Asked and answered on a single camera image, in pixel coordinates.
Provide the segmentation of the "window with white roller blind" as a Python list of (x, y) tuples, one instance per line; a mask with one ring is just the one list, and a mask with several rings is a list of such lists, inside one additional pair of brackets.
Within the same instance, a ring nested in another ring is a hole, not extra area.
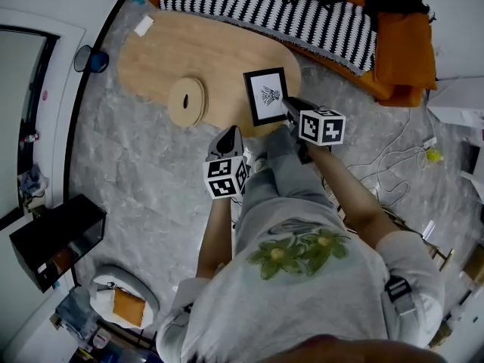
[(40, 94), (59, 39), (0, 24), (0, 230), (23, 216), (17, 177), (33, 166)]

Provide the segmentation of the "person's grey flower-print shirt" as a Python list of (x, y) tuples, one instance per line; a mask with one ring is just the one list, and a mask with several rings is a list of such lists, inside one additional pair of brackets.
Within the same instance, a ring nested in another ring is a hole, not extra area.
[[(410, 284), (414, 312), (389, 301), (391, 276)], [(372, 248), (333, 209), (280, 197), (242, 218), (234, 258), (212, 279), (179, 284), (156, 347), (164, 363), (256, 363), (317, 335), (425, 347), (444, 298), (418, 234), (393, 232)]]

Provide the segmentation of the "orange sofa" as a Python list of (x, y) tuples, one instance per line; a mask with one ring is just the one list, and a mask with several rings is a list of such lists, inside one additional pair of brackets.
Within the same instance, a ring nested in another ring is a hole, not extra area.
[[(159, 0), (148, 0), (153, 6), (159, 7)], [(371, 28), (373, 31), (378, 31), (378, 15), (375, 17), (371, 17)], [(289, 48), (292, 48), (295, 51), (298, 51), (301, 54), (313, 59), (314, 61), (325, 65), (326, 67), (331, 68), (332, 70), (336, 71), (337, 73), (345, 76), (347, 79), (353, 81), (357, 86), (363, 88), (365, 91), (369, 92), (374, 98), (383, 106), (387, 107), (416, 107), (420, 104), (421, 98), (426, 90), (423, 88), (414, 88), (410, 86), (403, 86), (403, 85), (387, 85), (381, 82), (378, 82), (374, 73), (374, 68), (362, 76), (354, 75), (349, 69), (346, 67), (337, 64), (329, 59), (320, 57), (316, 54), (311, 53), (310, 51), (301, 49), (295, 45), (292, 45), (288, 42), (283, 42), (278, 40), (281, 43), (284, 43)]]

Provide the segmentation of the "person's right forearm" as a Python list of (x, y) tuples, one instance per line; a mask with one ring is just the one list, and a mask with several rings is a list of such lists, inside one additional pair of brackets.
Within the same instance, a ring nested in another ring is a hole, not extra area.
[(326, 147), (310, 144), (308, 152), (349, 224), (368, 246), (375, 248), (385, 236), (399, 230), (376, 197)]

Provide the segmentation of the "round wooden table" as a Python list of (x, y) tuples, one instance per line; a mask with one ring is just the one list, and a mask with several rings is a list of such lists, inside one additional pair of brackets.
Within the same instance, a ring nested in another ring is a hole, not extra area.
[(208, 100), (204, 122), (220, 129), (237, 125), (245, 138), (262, 137), (278, 127), (253, 124), (244, 73), (281, 67), (289, 95), (299, 93), (301, 73), (293, 53), (258, 33), (197, 15), (153, 13), (145, 35), (130, 33), (117, 62), (120, 84), (128, 91), (167, 105), (183, 77), (201, 81)]

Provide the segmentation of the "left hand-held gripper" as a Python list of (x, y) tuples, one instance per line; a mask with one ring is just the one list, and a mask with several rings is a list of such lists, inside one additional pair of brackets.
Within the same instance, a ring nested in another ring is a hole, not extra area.
[(213, 148), (241, 148), (229, 154), (209, 149), (203, 163), (203, 180), (212, 199), (241, 196), (249, 178), (243, 137), (238, 126), (222, 130), (212, 141)]

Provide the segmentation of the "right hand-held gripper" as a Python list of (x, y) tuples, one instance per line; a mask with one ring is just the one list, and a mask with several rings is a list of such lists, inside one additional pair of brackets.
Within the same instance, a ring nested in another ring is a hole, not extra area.
[(312, 162), (309, 144), (331, 147), (343, 143), (346, 117), (336, 110), (295, 97), (283, 98), (281, 108), (293, 126), (291, 135), (296, 139), (296, 151), (302, 164)]

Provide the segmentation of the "orange square cushion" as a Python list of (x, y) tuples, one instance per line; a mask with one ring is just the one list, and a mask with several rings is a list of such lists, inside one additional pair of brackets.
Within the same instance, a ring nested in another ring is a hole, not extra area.
[(427, 14), (379, 14), (374, 73), (383, 84), (436, 89), (436, 62)]

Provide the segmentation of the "black mesh wastebasket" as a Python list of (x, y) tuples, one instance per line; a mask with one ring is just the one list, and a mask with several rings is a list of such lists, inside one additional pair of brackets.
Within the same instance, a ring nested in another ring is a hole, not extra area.
[(89, 45), (83, 45), (73, 60), (73, 68), (78, 73), (102, 73), (110, 63), (109, 55), (104, 51), (96, 51)]

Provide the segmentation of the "small white box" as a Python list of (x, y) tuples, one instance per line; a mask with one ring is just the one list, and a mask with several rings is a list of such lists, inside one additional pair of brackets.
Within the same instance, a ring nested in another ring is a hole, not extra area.
[(139, 24), (134, 28), (134, 32), (139, 36), (143, 37), (147, 31), (152, 27), (154, 24), (154, 19), (148, 15), (146, 15)]

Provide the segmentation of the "black picture frame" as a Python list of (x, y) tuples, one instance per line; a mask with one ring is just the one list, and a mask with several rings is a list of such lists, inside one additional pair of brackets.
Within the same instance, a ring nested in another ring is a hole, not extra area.
[(283, 100), (288, 97), (283, 67), (243, 74), (254, 126), (284, 121)]

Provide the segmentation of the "black cabinet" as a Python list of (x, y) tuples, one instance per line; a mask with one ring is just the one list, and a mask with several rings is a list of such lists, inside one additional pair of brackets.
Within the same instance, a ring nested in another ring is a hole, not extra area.
[(79, 194), (10, 235), (20, 266), (44, 293), (104, 238), (107, 213)]

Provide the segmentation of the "black white striped blanket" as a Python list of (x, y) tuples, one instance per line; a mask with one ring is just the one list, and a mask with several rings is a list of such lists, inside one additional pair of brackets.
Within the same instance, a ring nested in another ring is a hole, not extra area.
[(363, 7), (316, 0), (159, 0), (166, 11), (211, 17), (288, 42), (362, 76), (374, 68), (377, 34)]

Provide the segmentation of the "person's grey trousers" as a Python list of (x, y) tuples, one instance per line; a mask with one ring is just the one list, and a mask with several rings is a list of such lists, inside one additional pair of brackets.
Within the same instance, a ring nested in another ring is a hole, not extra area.
[(331, 209), (334, 207), (321, 179), (312, 169), (301, 164), (288, 126), (279, 126), (270, 133), (265, 146), (265, 165), (254, 172), (246, 183), (243, 215), (261, 203), (280, 197), (307, 200)]

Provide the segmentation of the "white cabinet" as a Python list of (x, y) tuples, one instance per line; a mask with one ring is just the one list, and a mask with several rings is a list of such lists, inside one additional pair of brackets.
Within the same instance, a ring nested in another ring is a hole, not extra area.
[(484, 129), (484, 76), (439, 80), (427, 108), (442, 123)]

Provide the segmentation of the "orange seat cushion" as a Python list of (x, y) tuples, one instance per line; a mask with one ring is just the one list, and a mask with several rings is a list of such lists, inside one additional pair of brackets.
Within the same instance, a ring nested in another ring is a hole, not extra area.
[(119, 288), (114, 290), (113, 313), (136, 327), (140, 327), (146, 302)]

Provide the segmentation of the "wooden rack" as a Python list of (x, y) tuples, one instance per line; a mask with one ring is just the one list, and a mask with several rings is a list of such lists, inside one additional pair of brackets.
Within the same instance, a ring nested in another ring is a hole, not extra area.
[(451, 248), (447, 254), (444, 254), (441, 252), (441, 250), (434, 244), (430, 242), (430, 236), (435, 230), (436, 223), (433, 220), (430, 220), (428, 225), (425, 227), (422, 233), (419, 231), (415, 231), (411, 228), (409, 228), (402, 218), (398, 217), (395, 213), (391, 212), (389, 208), (384, 207), (383, 210), (385, 213), (389, 216), (390, 220), (398, 226), (401, 230), (403, 231), (411, 231), (420, 236), (422, 241), (425, 243), (427, 246), (427, 249), (429, 250), (430, 257), (434, 262), (436, 262), (439, 271), (443, 272), (444, 270), (447, 269), (450, 261), (453, 258), (453, 255), (455, 253), (455, 250)]

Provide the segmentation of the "person's left forearm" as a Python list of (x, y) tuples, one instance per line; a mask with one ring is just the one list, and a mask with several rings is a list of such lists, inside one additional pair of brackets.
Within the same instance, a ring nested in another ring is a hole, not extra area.
[(231, 199), (215, 199), (197, 260), (197, 278), (212, 279), (232, 258)]

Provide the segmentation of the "clear plastic bag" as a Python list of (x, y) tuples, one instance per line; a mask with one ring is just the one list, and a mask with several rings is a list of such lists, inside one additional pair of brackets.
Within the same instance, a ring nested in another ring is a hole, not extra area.
[(20, 193), (25, 198), (42, 197), (48, 187), (48, 179), (42, 174), (39, 165), (33, 164), (31, 169), (17, 177), (20, 183)]

